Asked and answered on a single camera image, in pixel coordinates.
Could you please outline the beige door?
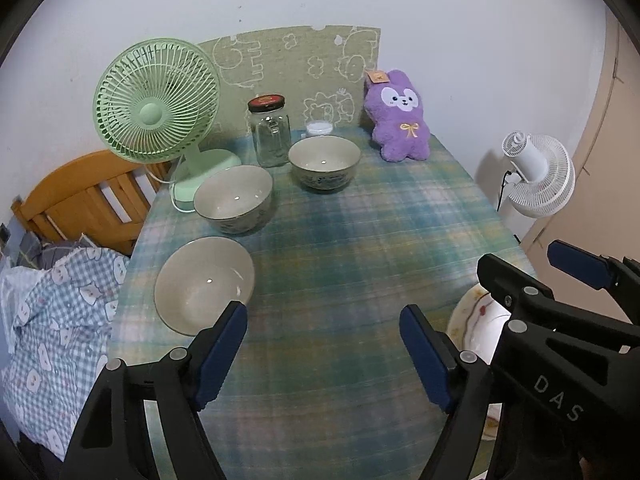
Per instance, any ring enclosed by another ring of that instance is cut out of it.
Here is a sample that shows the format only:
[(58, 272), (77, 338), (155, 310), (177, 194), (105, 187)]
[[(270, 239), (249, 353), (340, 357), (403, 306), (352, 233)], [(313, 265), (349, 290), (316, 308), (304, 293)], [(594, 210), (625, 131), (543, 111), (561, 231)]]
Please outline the beige door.
[(605, 17), (597, 94), (573, 156), (575, 191), (560, 212), (534, 224), (523, 247), (556, 298), (626, 322), (606, 292), (552, 268), (547, 259), (554, 240), (597, 255), (639, 258), (639, 53), (612, 12)]

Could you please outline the purple plush bunny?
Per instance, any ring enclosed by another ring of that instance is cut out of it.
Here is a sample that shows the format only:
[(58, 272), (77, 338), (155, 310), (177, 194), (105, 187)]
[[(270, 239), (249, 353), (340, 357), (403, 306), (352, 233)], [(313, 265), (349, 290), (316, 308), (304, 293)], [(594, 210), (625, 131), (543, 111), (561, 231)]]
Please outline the purple plush bunny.
[(431, 130), (422, 99), (402, 70), (367, 72), (363, 107), (373, 122), (372, 141), (386, 162), (423, 162), (430, 157)]

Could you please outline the cream ceramic bowl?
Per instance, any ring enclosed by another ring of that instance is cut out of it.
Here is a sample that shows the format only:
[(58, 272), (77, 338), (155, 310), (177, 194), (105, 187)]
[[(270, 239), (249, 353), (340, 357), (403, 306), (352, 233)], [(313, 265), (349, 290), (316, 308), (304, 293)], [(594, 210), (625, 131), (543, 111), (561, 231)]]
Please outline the cream ceramic bowl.
[(261, 226), (270, 214), (273, 178), (262, 167), (241, 165), (207, 178), (194, 195), (195, 212), (224, 234), (238, 235)]
[(213, 326), (230, 302), (248, 304), (254, 287), (253, 259), (241, 244), (202, 237), (177, 249), (163, 264), (154, 304), (168, 328), (194, 336)]
[(358, 146), (340, 136), (310, 136), (293, 144), (288, 160), (306, 188), (333, 192), (349, 185), (360, 162)]

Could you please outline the glass jar dark lid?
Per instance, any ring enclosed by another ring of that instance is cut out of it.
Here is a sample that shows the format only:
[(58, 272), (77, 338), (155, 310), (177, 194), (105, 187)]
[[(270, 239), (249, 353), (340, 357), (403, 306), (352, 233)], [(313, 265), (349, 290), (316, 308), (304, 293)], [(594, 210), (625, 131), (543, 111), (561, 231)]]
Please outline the glass jar dark lid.
[(247, 109), (258, 164), (265, 168), (286, 164), (292, 136), (285, 97), (275, 93), (256, 96)]

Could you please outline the wooden bed headboard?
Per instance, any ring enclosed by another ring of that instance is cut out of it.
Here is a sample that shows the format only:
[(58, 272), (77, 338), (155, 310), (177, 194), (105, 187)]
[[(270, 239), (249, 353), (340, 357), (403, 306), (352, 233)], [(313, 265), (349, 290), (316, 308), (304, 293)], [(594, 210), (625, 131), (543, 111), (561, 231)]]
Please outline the wooden bed headboard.
[(129, 256), (152, 204), (134, 178), (142, 167), (110, 151), (93, 152), (52, 171), (11, 209), (26, 231), (47, 242), (85, 234)]

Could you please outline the green cartoon wall mat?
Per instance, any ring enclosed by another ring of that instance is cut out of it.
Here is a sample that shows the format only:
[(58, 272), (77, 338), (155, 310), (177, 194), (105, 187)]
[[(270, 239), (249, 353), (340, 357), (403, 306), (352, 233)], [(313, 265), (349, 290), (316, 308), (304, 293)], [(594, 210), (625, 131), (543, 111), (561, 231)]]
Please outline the green cartoon wall mat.
[(378, 66), (381, 31), (356, 25), (291, 26), (243, 32), (200, 47), (216, 65), (220, 98), (213, 132), (250, 133), (247, 103), (277, 93), (293, 129), (325, 120), (336, 128), (359, 125), (364, 78)]

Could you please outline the green plaid tablecloth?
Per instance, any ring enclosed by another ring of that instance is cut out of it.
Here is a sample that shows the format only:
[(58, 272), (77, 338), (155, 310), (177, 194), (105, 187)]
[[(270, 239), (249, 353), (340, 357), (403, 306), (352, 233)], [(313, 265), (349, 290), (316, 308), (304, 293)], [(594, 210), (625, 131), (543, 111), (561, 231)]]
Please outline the green plaid tablecloth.
[(414, 479), (445, 415), (401, 341), (416, 304), (443, 330), (481, 255), (526, 255), (438, 141), (426, 162), (389, 164), (358, 128), (354, 180), (303, 188), (272, 170), (274, 213), (240, 237), (256, 282), (248, 330), (218, 398), (201, 414), (230, 479)]

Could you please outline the white plate red flower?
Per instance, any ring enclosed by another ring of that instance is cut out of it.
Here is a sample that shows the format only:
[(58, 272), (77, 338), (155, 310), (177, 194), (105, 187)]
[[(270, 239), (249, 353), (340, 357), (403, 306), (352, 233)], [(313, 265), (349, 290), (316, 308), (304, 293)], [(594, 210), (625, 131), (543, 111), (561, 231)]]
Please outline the white plate red flower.
[(459, 300), (450, 315), (446, 334), (459, 351), (474, 352), (486, 364), (491, 362), (503, 325), (511, 313), (491, 294), (476, 284)]

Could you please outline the cotton swab container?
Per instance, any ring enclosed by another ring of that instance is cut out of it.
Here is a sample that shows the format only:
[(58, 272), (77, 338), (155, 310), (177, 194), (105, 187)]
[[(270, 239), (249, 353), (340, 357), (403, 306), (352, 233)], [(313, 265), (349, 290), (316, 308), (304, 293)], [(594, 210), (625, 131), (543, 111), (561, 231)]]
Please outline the cotton swab container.
[(313, 122), (306, 123), (307, 136), (327, 136), (332, 132), (332, 122), (326, 122), (325, 120), (314, 120)]

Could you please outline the blue checkered bedding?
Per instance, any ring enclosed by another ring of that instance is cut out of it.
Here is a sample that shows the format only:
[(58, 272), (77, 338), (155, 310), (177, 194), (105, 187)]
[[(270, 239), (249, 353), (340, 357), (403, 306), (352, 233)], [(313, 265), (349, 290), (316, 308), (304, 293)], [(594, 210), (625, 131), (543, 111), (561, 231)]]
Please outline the blue checkered bedding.
[(108, 361), (128, 264), (113, 249), (80, 246), (46, 270), (1, 272), (3, 402), (21, 432), (59, 460)]

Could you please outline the white standing fan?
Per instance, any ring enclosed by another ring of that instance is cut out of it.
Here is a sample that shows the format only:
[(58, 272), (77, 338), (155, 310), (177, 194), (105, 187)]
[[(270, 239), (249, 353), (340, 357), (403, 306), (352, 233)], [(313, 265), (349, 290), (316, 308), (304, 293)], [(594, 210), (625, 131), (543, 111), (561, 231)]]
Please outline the white standing fan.
[(514, 131), (502, 141), (511, 169), (503, 175), (497, 210), (506, 198), (527, 218), (551, 217), (570, 201), (576, 171), (565, 146), (552, 136)]

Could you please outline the green desk fan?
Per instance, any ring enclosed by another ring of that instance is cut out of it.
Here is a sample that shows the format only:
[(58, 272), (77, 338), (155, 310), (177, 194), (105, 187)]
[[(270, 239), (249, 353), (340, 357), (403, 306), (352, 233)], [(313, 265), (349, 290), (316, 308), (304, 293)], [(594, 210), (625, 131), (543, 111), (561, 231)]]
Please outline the green desk fan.
[(176, 38), (153, 38), (122, 52), (101, 76), (92, 104), (104, 145), (128, 162), (172, 162), (163, 180), (175, 210), (193, 211), (198, 187), (215, 172), (239, 166), (224, 148), (201, 150), (219, 108), (216, 67), (203, 49)]

